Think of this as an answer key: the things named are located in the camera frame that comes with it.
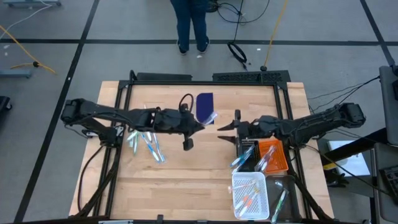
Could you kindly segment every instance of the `blue pen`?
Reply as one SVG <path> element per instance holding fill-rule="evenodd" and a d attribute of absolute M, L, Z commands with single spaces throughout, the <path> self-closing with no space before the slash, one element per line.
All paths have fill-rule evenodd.
<path fill-rule="evenodd" d="M 141 137 L 144 139 L 145 143 L 147 144 L 150 152 L 152 153 L 152 155 L 154 156 L 156 162 L 159 163 L 159 157 L 157 156 L 156 152 L 154 151 L 154 148 L 151 146 L 151 144 L 149 144 L 148 140 L 145 138 L 145 134 L 141 133 Z"/>
<path fill-rule="evenodd" d="M 164 158 L 163 154 L 162 154 L 161 151 L 160 151 L 159 141 L 157 140 L 156 134 L 155 134 L 155 133 L 152 133 L 152 134 L 154 135 L 154 141 L 155 141 L 155 144 L 156 144 L 156 150 L 157 150 L 157 153 L 159 153 L 160 160 L 161 160 L 162 162 L 165 162 L 166 159 Z"/>

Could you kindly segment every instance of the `yellow cable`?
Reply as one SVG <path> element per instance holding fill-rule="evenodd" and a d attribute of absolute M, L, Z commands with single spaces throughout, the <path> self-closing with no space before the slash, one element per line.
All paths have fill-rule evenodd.
<path fill-rule="evenodd" d="M 265 66 L 265 67 L 267 66 L 269 52 L 271 51 L 271 47 L 272 47 L 272 41 L 274 40 L 274 36 L 275 36 L 275 34 L 276 34 L 276 30 L 278 29 L 280 20 L 282 19 L 282 16 L 284 15 L 284 12 L 285 12 L 285 9 L 286 9 L 286 5 L 287 5 L 287 2 L 288 2 L 288 1 L 289 1 L 289 0 L 285 0 L 284 7 L 282 8 L 282 11 L 281 11 L 280 14 L 279 14 L 278 20 L 276 21 L 276 25 L 275 25 L 274 31 L 273 31 L 273 33 L 272 33 L 272 35 L 271 35 L 271 40 L 269 41 L 269 46 L 268 46 L 268 50 L 267 50 L 266 61 L 264 62 L 264 66 Z"/>
<path fill-rule="evenodd" d="M 32 65 L 32 63 L 23 63 L 23 64 L 20 64 L 20 65 L 12 66 L 11 69 L 19 68 L 19 67 L 23 67 L 23 66 L 28 66 L 28 65 Z"/>
<path fill-rule="evenodd" d="M 46 65 L 44 65 L 43 63 L 40 63 L 35 57 L 33 57 L 25 48 L 24 48 L 24 46 L 22 46 L 19 42 L 18 42 L 18 40 L 16 40 L 15 39 L 15 37 L 13 37 L 10 33 L 8 33 L 8 31 L 5 29 L 5 28 L 3 28 L 3 26 L 0 26 L 0 29 L 2 29 L 33 61 L 35 61 L 35 62 L 37 62 L 38 64 L 39 64 L 39 66 L 41 66 L 41 67 L 43 67 L 43 68 L 45 68 L 45 69 L 47 69 L 47 70 L 49 70 L 49 71 L 51 71 L 52 73 L 54 73 L 54 74 L 56 74 L 56 72 L 53 70 L 53 69 L 51 69 L 50 67 L 48 67 L 48 66 L 46 66 Z M 13 67 L 11 67 L 11 68 L 17 68 L 17 67 L 21 67 L 21 66 L 25 66 L 25 65 L 27 65 L 26 63 L 24 63 L 24 64 L 22 64 L 22 65 L 16 65 L 16 66 L 13 66 Z"/>

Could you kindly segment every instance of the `wire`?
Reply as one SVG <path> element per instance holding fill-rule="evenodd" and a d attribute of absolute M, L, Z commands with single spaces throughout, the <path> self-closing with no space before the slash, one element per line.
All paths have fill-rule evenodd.
<path fill-rule="evenodd" d="M 187 96 L 190 96 L 190 97 L 191 97 L 191 107 L 189 107 L 189 112 L 191 112 L 191 111 L 192 111 L 192 108 L 193 108 L 193 101 L 194 101 L 193 96 L 192 96 L 191 93 L 187 93 L 187 94 L 185 94 L 185 95 L 181 98 L 180 103 L 178 104 L 178 109 L 181 108 L 182 101 L 183 101 L 183 100 L 185 99 L 185 97 L 187 97 Z"/>
<path fill-rule="evenodd" d="M 340 98 L 340 97 L 345 96 L 345 95 L 348 94 L 348 96 L 346 96 L 343 100 L 341 100 L 341 101 L 339 102 L 339 104 L 341 104 L 341 103 L 344 102 L 349 96 L 351 96 L 351 95 L 354 94 L 358 89 L 360 89 L 362 86 L 365 86 L 365 85 L 367 85 L 367 84 L 369 84 L 369 83 L 371 83 L 371 82 L 373 82 L 374 80 L 377 80 L 377 79 L 379 79 L 379 78 L 380 78 L 380 76 L 378 76 L 378 77 L 376 77 L 376 78 L 372 78 L 371 80 L 369 80 L 369 81 L 367 81 L 367 82 L 361 83 L 360 86 L 355 87 L 355 88 L 353 88 L 352 90 L 347 91 L 346 93 L 343 93 L 343 94 L 341 94 L 341 95 L 335 97 L 334 99 L 330 100 L 329 102 L 324 103 L 324 104 L 318 106 L 317 108 L 314 109 L 314 111 L 316 111 L 317 109 L 321 108 L 322 106 L 326 106 L 326 105 L 330 104 L 331 102 L 337 100 L 338 98 Z"/>
<path fill-rule="evenodd" d="M 80 200 L 81 200 L 81 186 L 83 185 L 83 176 L 85 174 L 88 164 L 94 159 L 95 156 L 98 155 L 98 153 L 100 153 L 102 148 L 104 148 L 104 146 L 99 147 L 99 149 L 96 152 L 94 152 L 94 154 L 88 159 L 85 166 L 83 167 L 83 170 L 81 171 L 80 180 L 79 180 L 79 188 L 78 188 L 78 193 L 77 193 L 77 209 L 79 210 L 79 212 L 81 212 Z"/>
<path fill-rule="evenodd" d="M 270 0 L 268 0 L 267 5 L 266 5 L 266 8 L 263 10 L 263 12 L 260 14 L 260 16 L 258 16 L 258 17 L 255 18 L 255 19 L 252 19 L 252 20 L 250 20 L 250 21 L 244 21 L 244 22 L 243 22 L 243 21 L 240 21 L 239 19 L 238 19 L 238 21 L 231 21 L 231 20 L 225 19 L 225 18 L 223 17 L 223 15 L 221 15 L 221 13 L 220 13 L 219 10 L 217 10 L 217 13 L 221 16 L 221 18 L 223 18 L 223 20 L 225 20 L 225 21 L 227 21 L 227 22 L 232 22 L 232 23 L 237 23 L 237 24 L 248 24 L 248 23 L 250 23 L 250 22 L 254 22 L 254 21 L 259 20 L 259 19 L 266 13 L 267 8 L 268 8 L 268 5 L 269 5 L 269 2 L 270 2 Z M 222 8 L 222 5 L 224 5 L 224 4 L 234 7 L 234 9 L 235 9 L 236 12 L 237 12 L 236 14 L 238 14 L 238 15 L 240 15 L 240 16 L 243 16 L 243 15 L 242 15 L 242 12 L 239 11 L 235 6 L 233 6 L 233 5 L 230 4 L 230 3 L 224 2 L 224 3 L 219 4 L 218 7 L 219 7 L 219 8 Z"/>
<path fill-rule="evenodd" d="M 243 7 L 243 0 L 241 1 L 241 7 L 239 9 L 239 16 L 238 16 L 238 21 L 241 20 L 241 14 L 242 14 L 242 7 Z M 239 23 L 236 23 L 236 29 L 235 29 L 235 36 L 234 36 L 234 40 L 232 41 L 232 43 L 235 43 L 236 40 L 236 34 L 238 34 L 238 27 L 239 27 Z"/>
<path fill-rule="evenodd" d="M 324 104 L 322 104 L 322 105 L 318 106 L 317 108 L 315 108 L 315 110 L 314 110 L 314 111 L 316 111 L 317 109 L 321 108 L 322 106 L 329 105 L 331 102 L 333 102 L 333 101 L 337 100 L 338 98 L 340 98 L 340 97 L 342 97 L 342 96 L 345 96 L 345 95 L 347 95 L 348 93 L 351 93 L 351 92 L 353 92 L 353 91 L 356 91 L 356 90 L 358 90 L 358 89 L 354 88 L 354 89 L 352 89 L 352 90 L 350 90 L 350 91 L 348 91 L 348 92 L 346 92 L 346 93 L 343 93 L 343 94 L 341 94 L 340 96 L 337 96 L 337 97 L 333 98 L 333 99 L 332 99 L 332 100 L 330 100 L 329 102 L 327 102 L 327 103 L 324 103 Z"/>
<path fill-rule="evenodd" d="M 37 62 L 37 66 L 41 66 L 41 67 L 43 67 L 44 69 L 47 69 L 47 70 L 49 70 L 50 72 L 52 72 L 52 73 L 54 73 L 54 74 L 57 74 L 52 68 L 50 68 L 50 67 L 48 67 L 48 66 L 46 66 L 46 65 L 44 65 L 43 63 L 41 63 L 41 62 L 39 62 L 39 60 L 37 60 L 35 57 L 33 57 L 25 48 L 24 48 L 24 46 L 22 46 L 19 42 L 18 42 L 18 40 L 16 40 L 15 39 L 15 37 L 14 36 L 12 36 L 3 26 L 0 26 L 0 29 L 2 29 L 33 61 L 34 61 L 34 63 L 33 63 L 33 65 L 35 65 L 35 62 Z M 12 68 L 17 68 L 17 67 L 22 67 L 22 66 L 26 66 L 26 65 L 28 65 L 28 63 L 24 63 L 24 64 L 21 64 L 21 65 L 16 65 L 16 66 L 13 66 Z"/>
<path fill-rule="evenodd" d="M 43 8 L 41 8 L 41 9 L 35 11 L 35 12 L 34 12 L 33 14 L 31 14 L 30 16 L 26 17 L 25 19 L 21 19 L 20 21 L 11 24 L 9 27 L 7 27 L 6 31 L 8 31 L 9 29 L 11 29 L 13 26 L 17 25 L 18 23 L 24 22 L 25 20 L 30 19 L 31 17 L 33 17 L 34 15 L 36 15 L 37 13 L 39 13 L 40 11 L 43 11 L 43 10 L 45 10 L 45 9 L 48 9 L 48 8 L 52 7 L 52 5 L 46 4 L 46 3 L 43 2 L 42 0 L 39 0 L 39 1 L 40 1 L 41 3 L 43 3 L 45 6 L 47 6 L 47 7 L 43 7 Z M 6 32 L 3 32 L 3 34 L 1 34 L 0 40 L 4 37 L 5 34 L 6 34 Z"/>
<path fill-rule="evenodd" d="M 331 93 L 326 93 L 326 94 L 322 94 L 322 95 L 319 95 L 319 96 L 316 96 L 316 97 L 313 97 L 313 98 L 307 98 L 307 99 L 308 99 L 308 100 L 314 100 L 314 99 L 317 99 L 317 98 L 321 98 L 321 97 L 323 97 L 323 96 L 328 96 L 328 95 L 331 95 L 331 94 L 334 94 L 334 93 L 339 93 L 339 92 L 341 92 L 341 91 L 347 90 L 347 89 L 349 89 L 349 88 L 354 88 L 354 87 L 357 87 L 357 86 L 362 85 L 362 84 L 363 84 L 363 83 L 359 83 L 359 84 L 356 84 L 356 85 L 353 85 L 353 86 L 346 87 L 346 88 L 344 88 L 344 89 L 342 89 L 342 90 L 333 91 L 333 92 L 331 92 Z"/>
<path fill-rule="evenodd" d="M 345 134 L 346 136 L 349 136 L 349 137 L 352 137 L 352 138 L 363 138 L 363 139 L 366 139 L 366 140 L 368 140 L 368 141 L 372 141 L 372 142 L 374 142 L 374 143 L 382 143 L 382 142 L 375 141 L 375 140 L 370 139 L 370 138 L 367 138 L 367 137 L 359 136 L 359 135 L 357 135 L 357 134 L 351 133 L 351 132 L 346 131 L 346 130 L 344 130 L 344 129 L 337 128 L 337 130 L 346 132 L 346 133 L 348 133 L 348 134 L 350 134 L 350 135 L 353 135 L 354 137 L 349 136 L 348 134 Z"/>
<path fill-rule="evenodd" d="M 344 167 L 340 166 L 340 165 L 337 164 L 335 161 L 331 160 L 331 159 L 330 159 L 329 157 L 327 157 L 324 153 L 320 152 L 317 148 L 312 147 L 312 146 L 309 146 L 309 145 L 307 145 L 307 144 L 306 144 L 305 146 L 306 146 L 306 147 L 309 147 L 309 148 L 311 148 L 311 149 L 313 149 L 313 150 L 315 150 L 317 153 L 319 153 L 319 155 L 323 156 L 326 160 L 328 160 L 328 161 L 331 162 L 331 163 L 334 163 L 334 165 L 338 166 L 340 169 L 344 170 L 347 174 L 349 174 L 349 175 L 351 175 L 352 177 L 354 177 L 354 178 L 360 180 L 360 181 L 363 182 L 364 184 L 366 184 L 366 185 L 372 187 L 373 189 L 378 190 L 378 191 L 380 191 L 380 192 L 382 192 L 382 193 L 384 193 L 384 194 L 386 194 L 386 195 L 388 195 L 388 196 L 390 196 L 390 197 L 393 197 L 389 192 L 386 192 L 385 190 L 382 190 L 382 189 L 380 189 L 380 188 L 374 186 L 373 184 L 369 184 L 368 182 L 366 182 L 366 181 L 363 180 L 362 178 L 359 178 L 359 177 L 355 176 L 355 175 L 352 174 L 350 171 L 346 170 Z"/>
<path fill-rule="evenodd" d="M 314 110 L 312 109 L 311 105 L 308 105 L 308 107 L 310 108 L 310 111 L 312 112 L 312 114 L 315 114 Z"/>
<path fill-rule="evenodd" d="M 284 12 L 285 12 L 285 10 L 286 10 L 286 5 L 287 5 L 287 2 L 288 2 L 288 1 L 289 1 L 289 0 L 285 0 L 284 7 L 282 8 L 282 11 L 281 11 L 280 14 L 279 14 L 278 20 L 276 21 L 276 25 L 275 25 L 274 31 L 272 32 L 271 39 L 270 39 L 270 41 L 269 41 L 268 50 L 267 50 L 266 61 L 264 62 L 264 66 L 265 66 L 265 67 L 267 67 L 267 62 L 268 62 L 268 58 L 269 58 L 269 52 L 271 51 L 271 47 L 272 47 L 272 41 L 274 40 L 274 36 L 275 36 L 275 34 L 276 34 L 276 31 L 278 30 L 278 26 L 279 26 L 280 20 L 282 19 L 282 16 L 284 15 Z"/>
<path fill-rule="evenodd" d="M 85 136 L 85 135 L 84 135 L 84 134 L 82 134 L 82 133 L 79 133 L 78 131 L 74 130 L 73 128 L 71 128 L 71 127 L 68 127 L 67 125 L 64 125 L 64 127 L 65 127 L 66 129 L 68 129 L 68 130 L 71 130 L 71 131 L 73 131 L 74 133 L 78 134 L 79 136 L 81 136 L 81 137 L 83 137 L 83 138 L 85 138 L 85 139 L 88 139 L 88 137 L 87 137 L 87 136 Z"/>
<path fill-rule="evenodd" d="M 348 96 L 346 96 L 343 100 L 340 101 L 340 103 L 342 103 L 343 101 L 345 101 L 349 96 L 351 96 L 356 90 L 360 89 L 362 86 L 365 86 L 368 83 L 373 82 L 374 80 L 379 79 L 380 76 L 376 77 L 376 78 L 372 78 L 371 80 L 367 81 L 366 83 L 363 83 L 362 85 L 360 85 L 359 87 L 357 87 L 352 93 L 350 93 Z"/>

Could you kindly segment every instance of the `dark blue object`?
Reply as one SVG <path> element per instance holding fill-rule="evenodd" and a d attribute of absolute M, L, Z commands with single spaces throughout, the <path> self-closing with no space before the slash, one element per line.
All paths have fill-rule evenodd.
<path fill-rule="evenodd" d="M 197 119 L 203 123 L 214 111 L 213 94 L 200 93 L 197 96 Z"/>
<path fill-rule="evenodd" d="M 177 16 L 177 34 L 179 47 L 189 50 L 189 32 L 191 20 L 197 49 L 201 52 L 207 47 L 208 37 L 206 35 L 206 10 L 208 9 L 208 0 L 171 0 L 175 15 Z"/>

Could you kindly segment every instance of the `floor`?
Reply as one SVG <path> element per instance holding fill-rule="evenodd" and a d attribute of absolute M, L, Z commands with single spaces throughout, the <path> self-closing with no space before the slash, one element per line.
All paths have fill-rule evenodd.
<path fill-rule="evenodd" d="M 220 2 L 240 4 L 239 0 Z M 243 13 L 247 19 L 255 18 L 265 4 L 264 0 L 245 1 Z M 283 1 L 271 0 L 263 17 L 239 26 L 237 40 L 245 40 L 239 46 L 251 63 L 249 71 L 259 70 L 264 63 L 266 41 L 282 6 Z M 388 65 L 388 53 L 398 60 L 397 8 L 395 0 L 289 1 L 269 70 L 289 70 L 293 82 L 304 82 L 309 98 L 374 78 L 380 66 Z M 0 4 L 0 25 L 8 27 L 34 10 Z M 220 10 L 225 18 L 236 19 L 230 11 Z M 373 26 L 369 16 L 376 22 Z M 225 44 L 233 38 L 235 25 L 217 13 L 206 19 L 213 44 L 202 58 L 194 45 L 186 56 L 177 53 L 175 15 L 169 1 L 64 0 L 62 7 L 46 9 L 13 27 L 10 32 L 57 75 L 40 68 L 30 79 L 1 79 L 0 95 L 11 97 L 14 108 L 0 129 L 0 223 L 14 221 L 39 152 L 47 150 L 23 220 L 67 217 L 85 140 L 58 121 L 65 97 L 96 101 L 102 81 L 126 79 L 130 69 L 186 73 L 194 80 L 211 80 L 218 72 L 243 72 Z M 0 40 L 0 46 L 0 68 L 31 62 L 8 37 Z M 310 100 L 310 104 L 316 108 L 333 98 Z M 359 103 L 367 117 L 363 127 L 351 132 L 362 136 L 384 127 L 378 82 L 347 101 Z M 338 133 L 327 138 L 350 139 Z M 347 222 L 370 218 L 368 198 L 341 189 L 330 189 L 330 195 L 336 218 Z"/>

